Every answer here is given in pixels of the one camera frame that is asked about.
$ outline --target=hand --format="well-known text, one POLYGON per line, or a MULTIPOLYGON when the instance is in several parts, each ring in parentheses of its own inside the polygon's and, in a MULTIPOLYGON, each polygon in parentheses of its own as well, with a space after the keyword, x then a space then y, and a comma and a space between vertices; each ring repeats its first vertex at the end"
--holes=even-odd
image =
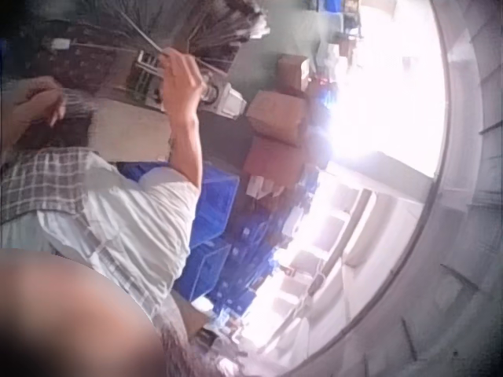
POLYGON ((3 98, 2 147, 19 140, 24 131, 40 120, 52 127, 64 118, 65 104, 61 87, 50 77, 22 80, 3 98))
POLYGON ((45 119, 52 127, 58 120, 64 118, 63 92, 51 77, 18 82, 7 104, 10 104, 7 108, 7 119, 18 125, 25 123, 29 125, 34 121, 45 119))
POLYGON ((196 59, 168 49, 160 61, 164 68, 163 102, 171 128, 176 131, 197 124, 197 106, 206 85, 196 59))

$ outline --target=cardboard box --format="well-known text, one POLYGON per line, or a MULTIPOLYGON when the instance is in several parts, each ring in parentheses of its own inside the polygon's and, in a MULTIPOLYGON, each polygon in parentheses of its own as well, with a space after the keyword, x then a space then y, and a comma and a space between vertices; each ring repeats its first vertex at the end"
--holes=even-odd
POLYGON ((301 145, 307 128, 307 102, 285 94, 260 91, 246 114, 253 129, 289 145, 301 145))
POLYGON ((309 58, 283 55, 277 63, 277 78, 281 87, 303 92, 309 84, 309 58))
POLYGON ((292 187, 302 176, 306 158, 301 148, 254 137, 243 171, 270 179, 276 185, 292 187))

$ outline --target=white shirt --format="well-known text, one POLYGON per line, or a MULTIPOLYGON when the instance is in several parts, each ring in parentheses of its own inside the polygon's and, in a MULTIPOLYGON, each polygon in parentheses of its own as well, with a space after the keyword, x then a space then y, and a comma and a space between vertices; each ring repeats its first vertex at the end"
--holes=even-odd
MULTIPOLYGON (((181 275, 199 190, 180 173, 159 167, 137 183, 98 155, 86 167, 86 216, 95 234, 108 241, 112 256, 161 305, 181 275)), ((50 251, 84 263, 111 280, 72 216, 39 211, 2 226, 2 247, 50 251)))

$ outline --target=blue plastic crate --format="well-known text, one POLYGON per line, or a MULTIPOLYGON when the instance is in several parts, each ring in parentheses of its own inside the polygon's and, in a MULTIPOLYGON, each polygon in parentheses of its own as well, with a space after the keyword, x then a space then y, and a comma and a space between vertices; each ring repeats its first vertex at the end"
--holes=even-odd
POLYGON ((230 243, 221 238, 194 248, 173 288, 189 302, 207 294, 215 288, 229 251, 230 243))
POLYGON ((191 249, 224 233, 239 181, 236 175, 204 164, 203 187, 190 237, 191 249))
POLYGON ((241 264, 248 255, 248 252, 251 250, 251 248, 253 248, 253 246, 249 246, 244 242, 233 242, 233 246, 230 248, 229 253, 229 264, 231 261, 237 264, 241 264))
POLYGON ((238 216, 233 224, 236 238, 245 243, 261 243, 267 234, 271 215, 266 210, 256 210, 250 214, 238 216))
POLYGON ((257 294, 254 291, 246 290, 239 298, 234 300, 228 299, 226 301, 226 305, 238 316, 243 316, 248 311, 256 297, 257 294))
POLYGON ((330 13, 343 11, 343 0, 325 0, 325 10, 330 13))

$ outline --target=person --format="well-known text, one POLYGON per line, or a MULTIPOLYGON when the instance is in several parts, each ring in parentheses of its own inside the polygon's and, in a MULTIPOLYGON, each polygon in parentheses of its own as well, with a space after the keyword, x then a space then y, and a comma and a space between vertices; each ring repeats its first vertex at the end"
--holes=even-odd
POLYGON ((0 255, 0 375, 223 377, 170 326, 159 337, 141 308, 93 270, 40 253, 0 255))
MULTIPOLYGON (((151 170, 137 183, 87 148, 47 148, 17 154, 2 169, 0 186, 3 248, 84 264, 118 284, 151 319, 189 254, 203 166, 196 110, 205 84, 199 68, 194 57, 174 49, 160 61, 170 167, 151 170)), ((5 148, 27 124, 42 119, 53 125, 64 117, 64 96, 52 79, 23 82, 13 93, 3 108, 5 148)))

